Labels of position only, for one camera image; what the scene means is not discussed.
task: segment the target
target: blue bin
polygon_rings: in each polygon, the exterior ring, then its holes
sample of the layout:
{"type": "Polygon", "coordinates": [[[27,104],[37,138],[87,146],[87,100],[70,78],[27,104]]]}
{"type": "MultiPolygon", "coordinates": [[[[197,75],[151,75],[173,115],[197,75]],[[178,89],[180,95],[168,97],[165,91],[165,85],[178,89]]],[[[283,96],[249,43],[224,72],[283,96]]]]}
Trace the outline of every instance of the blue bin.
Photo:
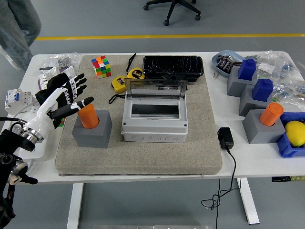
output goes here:
{"type": "MultiPolygon", "coordinates": [[[[284,126],[290,121],[301,121],[305,119],[305,112],[284,112],[280,117],[284,126]]],[[[291,147],[286,133],[284,133],[278,140],[277,146],[280,149],[280,154],[284,158],[290,158],[295,156],[305,156],[305,148],[291,147]]]]}

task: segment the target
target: black case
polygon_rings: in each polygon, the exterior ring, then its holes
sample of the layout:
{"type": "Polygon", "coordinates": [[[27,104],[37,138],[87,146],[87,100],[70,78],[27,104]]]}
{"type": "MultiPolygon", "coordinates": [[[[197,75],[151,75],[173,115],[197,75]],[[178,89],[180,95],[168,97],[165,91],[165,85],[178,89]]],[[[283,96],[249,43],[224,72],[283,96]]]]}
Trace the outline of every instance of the black case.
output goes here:
{"type": "Polygon", "coordinates": [[[200,56],[145,56],[143,74],[148,79],[179,79],[196,82],[204,74],[200,56]]]}

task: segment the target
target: blue tray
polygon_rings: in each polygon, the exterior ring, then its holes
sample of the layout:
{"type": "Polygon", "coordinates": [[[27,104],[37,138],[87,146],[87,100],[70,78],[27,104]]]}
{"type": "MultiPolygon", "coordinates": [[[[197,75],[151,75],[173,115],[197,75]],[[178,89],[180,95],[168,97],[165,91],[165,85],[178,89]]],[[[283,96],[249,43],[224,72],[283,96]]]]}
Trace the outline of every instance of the blue tray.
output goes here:
{"type": "Polygon", "coordinates": [[[230,74],[225,73],[221,69],[217,68],[217,58],[218,58],[219,55],[221,55],[221,56],[232,56],[234,59],[236,59],[239,62],[242,62],[245,59],[241,55],[238,55],[236,52],[233,52],[231,50],[223,50],[220,53],[218,53],[215,56],[213,56],[212,64],[214,65],[216,71],[218,71],[220,74],[224,75],[225,77],[229,77],[230,74]]]}
{"type": "MultiPolygon", "coordinates": [[[[285,126],[290,121],[301,121],[302,119],[305,119],[305,112],[284,112],[280,119],[285,126]]],[[[276,143],[278,145],[280,155],[284,158],[305,156],[305,148],[292,147],[286,133],[284,133],[276,143]]]]}

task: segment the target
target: tape measure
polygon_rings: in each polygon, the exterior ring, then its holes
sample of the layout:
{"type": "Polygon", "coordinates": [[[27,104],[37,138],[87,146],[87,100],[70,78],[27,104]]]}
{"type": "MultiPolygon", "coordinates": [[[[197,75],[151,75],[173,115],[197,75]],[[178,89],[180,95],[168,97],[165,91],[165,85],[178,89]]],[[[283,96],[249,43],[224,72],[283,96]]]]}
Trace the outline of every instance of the tape measure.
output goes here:
{"type": "Polygon", "coordinates": [[[145,75],[142,72],[141,68],[134,68],[131,69],[130,72],[127,74],[127,76],[118,76],[115,77],[111,83],[111,86],[113,87],[114,91],[117,94],[120,94],[122,92],[126,91],[126,85],[125,85],[125,79],[145,79],[145,75]]]}
{"type": "Polygon", "coordinates": [[[125,85],[125,79],[126,76],[118,76],[115,77],[111,83],[111,86],[113,87],[114,91],[119,94],[126,91],[126,85],[125,85]]]}
{"type": "Polygon", "coordinates": [[[127,78],[130,79],[145,79],[145,75],[143,74],[143,70],[141,68],[131,69],[127,74],[127,78]]]}

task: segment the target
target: robotic hand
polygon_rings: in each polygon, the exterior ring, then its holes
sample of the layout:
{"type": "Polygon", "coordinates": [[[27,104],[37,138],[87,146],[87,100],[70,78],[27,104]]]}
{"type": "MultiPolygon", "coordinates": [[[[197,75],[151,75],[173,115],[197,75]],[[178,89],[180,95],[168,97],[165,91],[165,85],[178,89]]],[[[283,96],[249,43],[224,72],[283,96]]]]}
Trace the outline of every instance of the robotic hand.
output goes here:
{"type": "Polygon", "coordinates": [[[41,106],[36,117],[24,125],[21,136],[34,144],[41,142],[51,129],[59,126],[62,118],[76,113],[91,103],[92,97],[73,103],[86,88],[86,85],[82,85],[86,82],[83,77],[84,74],[80,74],[69,80],[65,73],[61,73],[48,82],[46,90],[36,93],[41,106]]]}
{"type": "Polygon", "coordinates": [[[37,179],[28,177],[26,172],[28,164],[13,153],[18,147],[33,151],[35,143],[42,142],[52,129],[56,129],[61,119],[68,117],[91,103],[93,97],[88,97],[79,102],[74,100],[82,94],[86,85],[84,74],[72,79],[61,73],[49,80],[47,89],[36,94],[40,103],[37,115],[29,122],[17,118],[0,117],[0,121],[18,121],[22,126],[20,134],[10,130],[3,130],[0,135],[0,229],[4,228],[15,217],[12,204],[15,184],[26,182],[36,184],[37,179]],[[3,192],[9,181],[8,195],[3,197],[3,192]]]}

